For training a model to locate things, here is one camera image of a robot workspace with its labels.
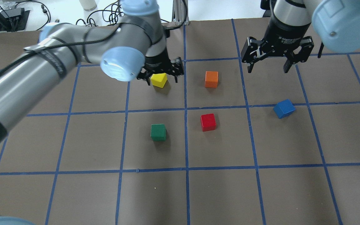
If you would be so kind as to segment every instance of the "blue joint cap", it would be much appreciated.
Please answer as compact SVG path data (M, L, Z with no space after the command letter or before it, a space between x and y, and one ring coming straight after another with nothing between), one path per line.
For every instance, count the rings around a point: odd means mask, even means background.
M51 30L60 23L51 22L47 23L44 28L41 30L40 37L38 38L38 42L40 43L42 40L46 39L49 35Z
M295 111L294 105L289 99L279 102L274 108L274 112L279 119L291 115Z
M9 225L34 225L34 223L24 220L24 219L0 216L0 225L6 225L6 224L9 224Z
M145 63L145 56L133 47L119 46L107 50L101 59L101 69L118 81L137 77Z
M360 48L360 1L323 0L312 15L312 25L331 51L353 52Z
M159 11L156 0L122 0L124 14L130 16L147 16Z

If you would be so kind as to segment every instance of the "white bottle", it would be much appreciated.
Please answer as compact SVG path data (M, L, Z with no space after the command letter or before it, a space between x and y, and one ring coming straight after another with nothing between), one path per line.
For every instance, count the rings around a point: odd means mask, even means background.
M95 3L95 0L79 0L79 1L83 9L87 12L93 11L95 8L97 8L97 4Z

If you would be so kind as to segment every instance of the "black device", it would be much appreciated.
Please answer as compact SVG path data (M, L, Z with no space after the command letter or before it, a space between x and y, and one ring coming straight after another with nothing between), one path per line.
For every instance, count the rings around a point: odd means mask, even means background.
M3 10L0 12L0 31L24 30L29 14L30 11L24 11L24 8Z
M262 0L261 8L271 9L269 26L262 40L247 38L241 51L242 62L249 63L248 73L251 73L260 60L286 57L283 70L288 73L293 64L306 62L314 47L312 37L304 37L310 26L310 18L304 14L305 5L296 0ZM301 50L295 54L294 50L299 47Z

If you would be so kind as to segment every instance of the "cable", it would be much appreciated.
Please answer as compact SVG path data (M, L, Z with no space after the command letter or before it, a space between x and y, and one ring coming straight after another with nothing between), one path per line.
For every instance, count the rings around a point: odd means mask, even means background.
M102 12L102 19L105 22L109 23L108 26L113 26L113 25L116 25L118 23L119 16L121 14L123 14L123 11L121 9L122 9L122 7L121 7L121 4L120 4L120 0L116 0L114 3L111 3L111 4L107 5L104 9L93 11L92 13L90 13L88 15L86 20L83 20L83 19L77 20L76 24L79 21L84 21L84 25L86 27L88 27L88 26L97 27L97 24L96 24L95 20L92 18L92 16L95 13ZM108 18L106 18L106 12L110 13Z
M186 22L186 19L188 17L188 7L187 7L187 4L186 4L186 0L183 0L183 4L184 4L184 10L186 11L183 21L181 22L181 24L179 26L177 26L177 27L168 27L167 30L176 30L176 29L180 28L181 26L183 26L184 23Z
M18 4L21 4L21 3L39 3L41 4L41 9L42 9L42 12L44 14L47 15L47 21L44 23L44 25L42 25L40 28L38 28L37 30L41 30L47 23L50 23L51 22L51 11L48 9L48 7L42 3L42 2L38 2L38 1L34 1L34 0L26 0L26 1L23 1L23 2L18 2L15 4L15 8L17 8Z
M51 50L51 49L55 49L55 48L61 48L61 47L70 47L70 46L76 46L76 45L86 45L86 44L96 44L96 43L101 43L101 42L104 42L106 40L108 40L109 38L113 37L116 30L118 29L118 27L112 31L112 33L110 33L108 36L102 38L102 39L99 39L99 40L93 40L93 41L85 41L85 42L74 42L74 43L66 43L66 44L58 44L58 45L53 45L53 46L48 46L48 47L45 47L43 49L41 49L40 51L43 51L43 50ZM19 63L22 63L26 60L28 60L29 58L33 57L33 56L36 56L38 54L38 51L32 51L32 52L29 52L28 54L18 58L17 60L15 60L14 62L12 62L11 64L7 65L5 68L3 68L2 70L0 70L0 77L2 77L6 71L10 70L12 67L14 67L15 65L19 64Z

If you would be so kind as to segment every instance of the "metal stand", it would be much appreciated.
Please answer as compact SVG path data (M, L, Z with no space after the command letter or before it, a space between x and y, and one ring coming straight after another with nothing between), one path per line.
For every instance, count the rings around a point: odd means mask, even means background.
M173 13L172 19L176 25L180 25L184 20L184 15L186 12L184 11L184 3L182 0L173 0ZM184 22L184 25L188 25L190 21L188 20L188 16Z

